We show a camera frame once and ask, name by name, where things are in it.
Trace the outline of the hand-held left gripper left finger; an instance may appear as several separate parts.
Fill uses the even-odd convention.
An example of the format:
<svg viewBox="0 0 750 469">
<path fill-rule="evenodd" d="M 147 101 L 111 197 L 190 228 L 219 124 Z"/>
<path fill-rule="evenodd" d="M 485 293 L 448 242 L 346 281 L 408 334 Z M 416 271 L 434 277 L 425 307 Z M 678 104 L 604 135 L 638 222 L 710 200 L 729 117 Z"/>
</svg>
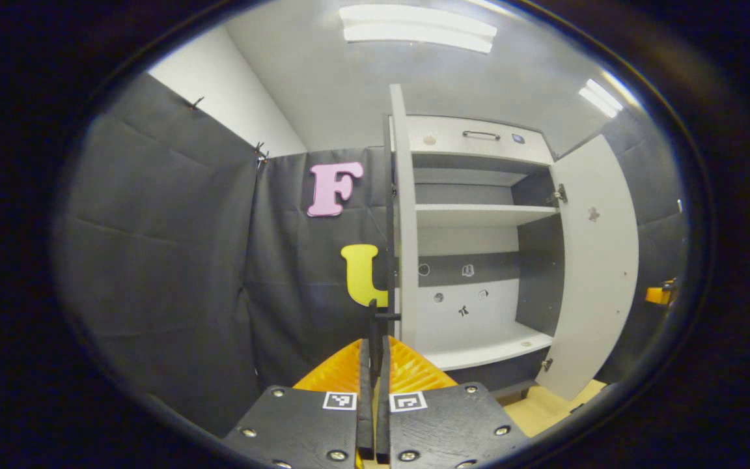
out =
<svg viewBox="0 0 750 469">
<path fill-rule="evenodd" d="M 223 444 L 252 469 L 363 469 L 372 417 L 369 343 L 357 339 L 294 386 L 268 386 Z"/>
</svg>

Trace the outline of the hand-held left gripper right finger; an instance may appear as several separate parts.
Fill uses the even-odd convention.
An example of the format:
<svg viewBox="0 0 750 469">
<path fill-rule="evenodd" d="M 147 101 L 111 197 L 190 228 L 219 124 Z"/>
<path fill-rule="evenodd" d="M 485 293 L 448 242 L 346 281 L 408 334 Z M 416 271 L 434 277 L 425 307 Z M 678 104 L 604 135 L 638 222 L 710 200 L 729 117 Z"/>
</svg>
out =
<svg viewBox="0 0 750 469">
<path fill-rule="evenodd" d="M 390 469 L 486 469 L 529 440 L 486 386 L 456 382 L 393 336 L 377 390 L 377 461 Z"/>
</svg>

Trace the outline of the grey shoe cabinet door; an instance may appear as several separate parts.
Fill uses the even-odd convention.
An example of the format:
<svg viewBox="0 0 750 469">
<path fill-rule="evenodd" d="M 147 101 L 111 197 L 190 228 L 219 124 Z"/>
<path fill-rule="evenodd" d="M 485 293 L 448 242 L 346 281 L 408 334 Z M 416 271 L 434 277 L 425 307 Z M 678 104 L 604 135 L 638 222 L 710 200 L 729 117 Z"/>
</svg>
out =
<svg viewBox="0 0 750 469">
<path fill-rule="evenodd" d="M 393 309 L 401 315 L 396 322 L 398 338 L 417 346 L 419 335 L 419 229 L 416 217 L 413 154 L 409 139 L 409 119 L 400 84 L 390 84 L 392 122 L 388 128 L 388 146 L 393 170 Z"/>
<path fill-rule="evenodd" d="M 606 137 L 587 140 L 549 169 L 559 200 L 564 285 L 538 385 L 574 400 L 613 352 L 637 287 L 639 241 L 627 180 Z"/>
</svg>

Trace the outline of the black door handle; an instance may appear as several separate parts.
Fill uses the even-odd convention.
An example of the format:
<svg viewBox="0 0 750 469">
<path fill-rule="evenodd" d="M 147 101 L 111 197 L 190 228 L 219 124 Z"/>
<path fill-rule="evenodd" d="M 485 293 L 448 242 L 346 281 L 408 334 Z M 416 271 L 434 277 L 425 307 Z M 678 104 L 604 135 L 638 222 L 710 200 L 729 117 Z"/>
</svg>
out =
<svg viewBox="0 0 750 469">
<path fill-rule="evenodd" d="M 369 312 L 368 350 L 371 381 L 380 377 L 383 368 L 383 356 L 386 345 L 384 338 L 391 335 L 389 328 L 402 318 L 400 313 L 391 312 L 389 307 L 378 307 L 376 298 L 372 298 L 367 305 Z"/>
</svg>

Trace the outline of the grey double-door shoe cabinet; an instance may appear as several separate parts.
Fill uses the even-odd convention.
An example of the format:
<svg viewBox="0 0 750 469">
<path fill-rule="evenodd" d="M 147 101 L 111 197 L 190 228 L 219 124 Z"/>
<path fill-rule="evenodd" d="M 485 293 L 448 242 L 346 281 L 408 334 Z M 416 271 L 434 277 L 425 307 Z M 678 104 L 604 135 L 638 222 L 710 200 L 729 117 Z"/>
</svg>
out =
<svg viewBox="0 0 750 469">
<path fill-rule="evenodd" d="M 387 150 L 393 260 L 393 170 Z M 550 166 L 500 158 L 413 154 L 416 205 L 559 208 Z M 559 320 L 564 285 L 560 214 L 517 227 L 419 227 L 419 335 L 412 347 L 458 382 L 501 401 L 536 386 Z"/>
</svg>

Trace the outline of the grey cabinet shelf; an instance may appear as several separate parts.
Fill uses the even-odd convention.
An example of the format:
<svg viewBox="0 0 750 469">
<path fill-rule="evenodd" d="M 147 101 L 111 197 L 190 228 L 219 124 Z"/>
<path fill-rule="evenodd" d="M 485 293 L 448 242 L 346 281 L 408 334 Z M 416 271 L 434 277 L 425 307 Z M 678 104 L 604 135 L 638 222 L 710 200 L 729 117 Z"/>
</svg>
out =
<svg viewBox="0 0 750 469">
<path fill-rule="evenodd" d="M 419 204 L 419 227 L 517 227 L 560 213 L 558 208 L 518 205 Z"/>
</svg>

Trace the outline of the grey cabinet drawer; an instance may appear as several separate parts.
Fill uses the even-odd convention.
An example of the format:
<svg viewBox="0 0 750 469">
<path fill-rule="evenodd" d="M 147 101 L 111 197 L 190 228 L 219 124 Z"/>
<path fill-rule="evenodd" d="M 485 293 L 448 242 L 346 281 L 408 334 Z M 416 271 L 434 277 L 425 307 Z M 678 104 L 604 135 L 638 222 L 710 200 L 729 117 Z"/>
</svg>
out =
<svg viewBox="0 0 750 469">
<path fill-rule="evenodd" d="M 544 134 L 511 124 L 462 117 L 408 115 L 409 151 L 437 154 L 500 158 L 526 164 L 550 166 L 554 163 Z M 499 141 L 464 137 L 472 130 L 500 134 Z"/>
</svg>

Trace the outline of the small ceiling light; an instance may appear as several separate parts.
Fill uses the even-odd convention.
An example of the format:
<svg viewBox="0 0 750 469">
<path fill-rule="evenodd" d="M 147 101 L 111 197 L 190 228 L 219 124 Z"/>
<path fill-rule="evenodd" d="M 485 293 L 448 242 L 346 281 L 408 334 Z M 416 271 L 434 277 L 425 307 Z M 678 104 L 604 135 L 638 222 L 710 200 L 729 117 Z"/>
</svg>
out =
<svg viewBox="0 0 750 469">
<path fill-rule="evenodd" d="M 617 113 L 623 110 L 622 104 L 607 92 L 603 86 L 589 78 L 578 94 L 588 101 L 596 109 L 600 110 L 607 118 L 615 118 Z"/>
</svg>

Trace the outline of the black backdrop cloth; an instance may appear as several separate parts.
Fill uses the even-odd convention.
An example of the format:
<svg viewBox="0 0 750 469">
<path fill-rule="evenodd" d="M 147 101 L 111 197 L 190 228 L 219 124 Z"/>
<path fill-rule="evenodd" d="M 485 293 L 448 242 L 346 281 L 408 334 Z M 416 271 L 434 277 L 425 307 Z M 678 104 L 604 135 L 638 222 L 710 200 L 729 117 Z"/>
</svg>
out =
<svg viewBox="0 0 750 469">
<path fill-rule="evenodd" d="M 224 437 L 268 386 L 368 338 L 369 301 L 392 304 L 389 88 L 381 103 L 373 145 L 267 158 L 148 72 L 110 96 L 74 147 L 53 246 L 66 308 L 124 385 Z M 599 134 L 639 241 L 633 305 L 593 378 L 611 382 L 661 335 L 636 314 L 647 288 L 684 278 L 693 210 L 674 146 L 638 109 L 554 163 Z"/>
</svg>

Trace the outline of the large ceiling light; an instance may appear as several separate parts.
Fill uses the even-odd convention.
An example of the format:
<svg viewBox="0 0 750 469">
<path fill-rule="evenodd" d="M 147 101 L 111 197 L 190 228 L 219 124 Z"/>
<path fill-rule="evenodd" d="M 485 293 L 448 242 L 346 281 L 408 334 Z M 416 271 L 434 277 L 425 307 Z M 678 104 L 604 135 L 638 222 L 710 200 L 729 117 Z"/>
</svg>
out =
<svg viewBox="0 0 750 469">
<path fill-rule="evenodd" d="M 489 54 L 498 29 L 477 19 L 402 4 L 339 8 L 343 38 L 357 42 L 420 42 Z"/>
</svg>

